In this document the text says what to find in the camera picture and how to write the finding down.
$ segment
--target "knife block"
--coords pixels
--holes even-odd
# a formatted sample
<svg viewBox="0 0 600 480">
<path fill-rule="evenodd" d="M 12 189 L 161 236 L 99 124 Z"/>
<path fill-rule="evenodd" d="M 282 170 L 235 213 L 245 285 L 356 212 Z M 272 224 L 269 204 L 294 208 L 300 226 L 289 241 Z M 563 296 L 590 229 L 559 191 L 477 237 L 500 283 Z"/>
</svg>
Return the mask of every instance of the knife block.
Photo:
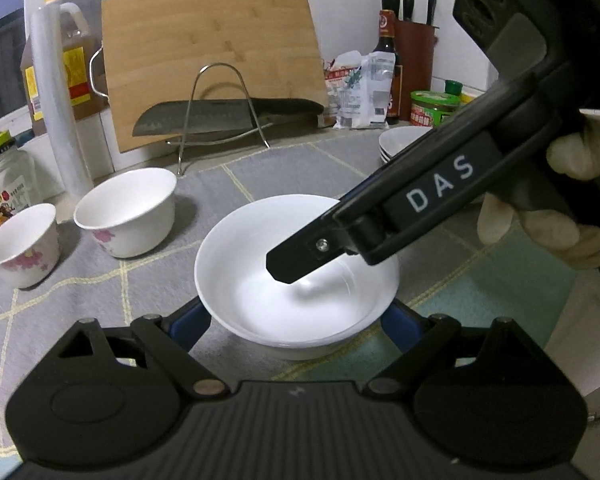
<svg viewBox="0 0 600 480">
<path fill-rule="evenodd" d="M 429 90 L 433 72 L 436 27 L 425 23 L 395 21 L 395 46 L 402 60 L 400 119 L 411 117 L 411 92 Z"/>
</svg>

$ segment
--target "bowl rim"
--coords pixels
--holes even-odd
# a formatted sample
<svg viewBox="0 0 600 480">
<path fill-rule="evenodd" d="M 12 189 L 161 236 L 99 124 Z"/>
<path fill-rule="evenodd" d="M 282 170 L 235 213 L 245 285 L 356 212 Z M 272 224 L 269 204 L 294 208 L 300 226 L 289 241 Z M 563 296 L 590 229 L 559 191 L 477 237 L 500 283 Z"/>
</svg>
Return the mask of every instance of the bowl rim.
<svg viewBox="0 0 600 480">
<path fill-rule="evenodd" d="M 45 230 L 43 231 L 43 233 L 42 233 L 42 234 L 41 234 L 41 235 L 40 235 L 38 238 L 36 238 L 36 239 L 35 239 L 35 240 L 34 240 L 34 241 L 33 241 L 33 242 L 32 242 L 32 243 L 29 245 L 29 246 L 27 246 L 27 248 L 26 248 L 26 249 L 24 249 L 24 250 L 20 251 L 20 252 L 19 252 L 19 253 L 17 253 L 17 254 L 14 254 L 13 256 L 10 256 L 9 258 L 5 258 L 5 259 L 3 259 L 3 260 L 0 260 L 0 266 L 1 266 L 2 264 L 5 264 L 6 262 L 10 262 L 11 260 L 13 260 L 13 259 L 17 258 L 17 257 L 18 257 L 18 256 L 20 256 L 21 254 L 24 254 L 24 253 L 26 253 L 26 252 L 27 252 L 27 251 L 28 251 L 30 248 L 32 248 L 32 247 L 33 247 L 35 244 L 37 244 L 37 243 L 38 243 L 40 240 L 42 240 L 42 238 L 44 238 L 44 237 L 45 237 L 45 235 L 46 235 L 46 234 L 49 232 L 49 229 L 51 229 L 51 228 L 53 227 L 53 225 L 57 224 L 57 223 L 56 223 L 56 214 L 57 214 L 57 212 L 56 212 L 56 206 L 54 206 L 53 204 L 41 203 L 41 204 L 32 205 L 32 206 L 30 206 L 30 207 L 27 207 L 26 209 L 24 209 L 24 210 L 20 211 L 20 212 L 19 212 L 19 213 L 17 213 L 17 214 L 23 214 L 23 213 L 25 213 L 25 212 L 27 212 L 27 211 L 32 211 L 32 210 L 34 210 L 34 209 L 42 209 L 42 208 L 44 208 L 44 209 L 48 209 L 50 212 L 51 212 L 51 209 L 50 209 L 50 208 L 53 208 L 53 212 L 54 212 L 54 214 L 53 214 L 53 216 L 52 216 L 52 219 L 51 219 L 51 221 L 49 222 L 49 225 L 48 225 L 48 226 L 46 226 L 46 228 L 45 228 Z"/>
<path fill-rule="evenodd" d="M 99 225 L 99 226 L 88 226 L 85 225 L 81 222 L 78 222 L 77 219 L 77 213 L 78 213 L 78 209 L 80 209 L 80 206 L 82 205 L 83 201 L 92 193 L 94 193 L 100 186 L 102 186 L 103 184 L 106 184 L 107 182 L 112 182 L 114 180 L 116 180 L 117 178 L 122 177 L 123 175 L 127 175 L 127 174 L 131 174 L 131 173 L 138 173 L 138 172 L 146 172 L 146 171 L 159 171 L 160 173 L 163 174 L 169 174 L 171 175 L 172 178 L 172 186 L 171 186 L 171 191 L 165 195 L 165 197 L 160 200 L 160 202 L 156 203 L 155 205 L 151 206 L 149 209 L 146 209 L 144 211 L 142 211 L 141 213 L 138 213 L 137 215 L 131 217 L 131 218 L 126 218 L 124 221 L 122 222 L 114 222 L 111 224 L 103 224 L 103 225 Z M 96 187 L 94 187 L 93 189 L 90 190 L 90 192 L 88 192 L 85 196 L 83 196 L 80 199 L 80 202 L 78 202 L 75 205 L 74 208 L 74 223 L 81 229 L 85 229 L 87 231 L 100 231 L 100 230 L 104 230 L 104 229 L 113 229 L 115 227 L 120 227 L 121 225 L 124 224 L 128 224 L 129 222 L 132 222 L 133 220 L 137 220 L 139 219 L 141 216 L 146 215 L 147 213 L 149 213 L 150 211 L 153 211 L 154 209 L 160 207 L 162 204 L 164 204 L 170 197 L 171 195 L 173 195 L 173 193 L 176 190 L 176 185 L 178 183 L 178 178 L 173 174 L 172 171 L 167 170 L 166 168 L 138 168 L 137 170 L 129 170 L 129 171 L 125 171 L 124 173 L 120 173 L 119 175 L 116 175 L 112 178 L 109 178 L 107 180 L 105 180 L 104 182 L 101 182 L 100 184 L 98 184 Z"/>
<path fill-rule="evenodd" d="M 393 298 L 395 297 L 395 294 L 398 291 L 398 287 L 400 285 L 400 270 L 399 270 L 400 264 L 398 262 L 398 256 L 396 254 L 387 258 L 384 262 L 381 262 L 380 264 L 378 264 L 379 266 L 381 266 L 381 265 L 385 265 L 387 267 L 392 266 L 392 268 L 390 269 L 390 272 L 395 274 L 395 290 L 392 290 L 392 294 L 391 294 L 392 300 L 389 301 L 386 304 L 386 306 L 384 306 L 384 307 L 376 306 L 375 308 L 373 308 L 369 312 L 367 312 L 366 315 L 364 317 L 362 317 L 358 322 L 350 325 L 349 327 L 347 327 L 344 330 L 341 330 L 340 332 L 336 332 L 335 334 L 331 334 L 330 336 L 323 337 L 323 338 L 310 339 L 308 341 L 277 342 L 277 341 L 266 339 L 266 338 L 260 336 L 259 334 L 250 332 L 249 330 L 246 330 L 243 328 L 238 329 L 235 326 L 232 326 L 229 323 L 227 323 L 221 317 L 219 317 L 218 314 L 216 313 L 216 311 L 213 308 L 208 306 L 208 301 L 205 300 L 205 295 L 200 290 L 200 280 L 198 279 L 198 257 L 200 256 L 200 253 L 202 252 L 202 249 L 205 246 L 205 242 L 207 242 L 209 240 L 211 233 L 226 218 L 229 218 L 229 216 L 233 215 L 237 211 L 240 211 L 241 209 L 252 207 L 252 206 L 254 206 L 254 204 L 257 204 L 259 202 L 266 202 L 266 201 L 280 199 L 280 197 L 292 197 L 292 196 L 302 196 L 302 197 L 310 196 L 310 197 L 318 197 L 318 198 L 328 199 L 328 200 L 332 201 L 331 205 L 334 205 L 339 202 L 339 200 L 337 200 L 335 198 L 330 198 L 330 197 L 322 196 L 322 195 L 314 195 L 314 194 L 306 194 L 306 193 L 304 193 L 304 194 L 303 193 L 292 193 L 292 194 L 286 194 L 286 195 L 269 196 L 269 197 L 266 197 L 266 198 L 263 198 L 260 200 L 255 200 L 254 202 L 249 202 L 248 204 L 245 204 L 245 205 L 239 207 L 238 209 L 231 211 L 228 215 L 224 216 L 224 218 L 222 218 L 216 225 L 214 225 L 211 228 L 211 230 L 206 234 L 205 238 L 202 240 L 202 243 L 200 244 L 200 247 L 198 248 L 198 252 L 196 253 L 196 260 L 193 265 L 194 283 L 196 285 L 196 291 L 197 291 L 198 297 L 200 298 L 200 301 L 202 301 L 202 304 L 205 306 L 205 308 L 207 309 L 209 314 L 211 314 L 211 316 L 218 323 L 220 323 L 223 327 L 225 327 L 229 332 L 231 332 L 243 339 L 246 339 L 247 341 L 251 341 L 253 343 L 257 343 L 257 344 L 260 344 L 263 346 L 269 346 L 272 348 L 298 349 L 298 350 L 305 349 L 305 348 L 316 348 L 316 347 L 320 347 L 320 346 L 328 346 L 328 345 L 331 345 L 334 343 L 338 343 L 338 342 L 347 340 L 348 338 L 351 338 L 352 336 L 359 334 L 360 332 L 362 332 L 363 330 L 365 330 L 369 326 L 371 326 L 374 322 L 376 322 L 376 320 L 378 320 L 379 317 L 382 316 L 382 313 L 386 309 L 389 308 L 391 301 L 393 301 Z"/>
</svg>

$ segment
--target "green plastic container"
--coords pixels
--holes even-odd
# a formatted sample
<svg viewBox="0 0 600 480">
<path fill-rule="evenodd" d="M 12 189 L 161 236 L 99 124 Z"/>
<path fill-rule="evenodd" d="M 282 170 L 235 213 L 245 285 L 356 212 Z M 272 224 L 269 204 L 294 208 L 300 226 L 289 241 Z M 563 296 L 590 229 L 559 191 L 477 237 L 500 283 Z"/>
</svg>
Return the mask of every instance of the green plastic container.
<svg viewBox="0 0 600 480">
<path fill-rule="evenodd" d="M 410 122 L 415 126 L 438 126 L 458 110 L 460 98 L 444 92 L 411 92 Z"/>
</svg>

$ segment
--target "screw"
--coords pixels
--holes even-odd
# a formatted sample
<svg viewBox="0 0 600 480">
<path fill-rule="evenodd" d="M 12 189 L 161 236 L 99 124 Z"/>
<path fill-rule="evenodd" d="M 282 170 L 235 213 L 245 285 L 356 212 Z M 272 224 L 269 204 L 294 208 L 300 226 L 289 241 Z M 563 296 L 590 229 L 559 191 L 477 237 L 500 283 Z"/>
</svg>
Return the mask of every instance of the screw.
<svg viewBox="0 0 600 480">
<path fill-rule="evenodd" d="M 318 249 L 321 253 L 325 253 L 329 250 L 329 242 L 324 238 L 320 238 L 315 243 L 315 248 Z"/>
<path fill-rule="evenodd" d="M 368 386 L 369 390 L 376 395 L 382 396 L 393 395 L 401 389 L 400 383 L 389 377 L 371 379 L 366 386 Z"/>
<path fill-rule="evenodd" d="M 218 379 L 202 379 L 193 385 L 194 393 L 203 397 L 215 397 L 223 394 L 226 386 Z"/>
</svg>

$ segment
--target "ribbed black surface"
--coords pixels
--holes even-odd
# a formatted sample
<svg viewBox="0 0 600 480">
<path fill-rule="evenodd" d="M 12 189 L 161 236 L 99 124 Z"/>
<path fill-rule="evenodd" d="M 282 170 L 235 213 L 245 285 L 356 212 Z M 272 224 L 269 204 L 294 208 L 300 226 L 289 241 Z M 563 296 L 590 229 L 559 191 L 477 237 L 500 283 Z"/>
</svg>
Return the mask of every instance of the ribbed black surface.
<svg viewBox="0 0 600 480">
<path fill-rule="evenodd" d="M 26 464 L 14 480 L 582 480 L 570 466 L 499 475 L 452 465 L 403 409 L 360 396 L 352 383 L 244 383 L 202 402 L 151 455 L 101 472 Z"/>
</svg>

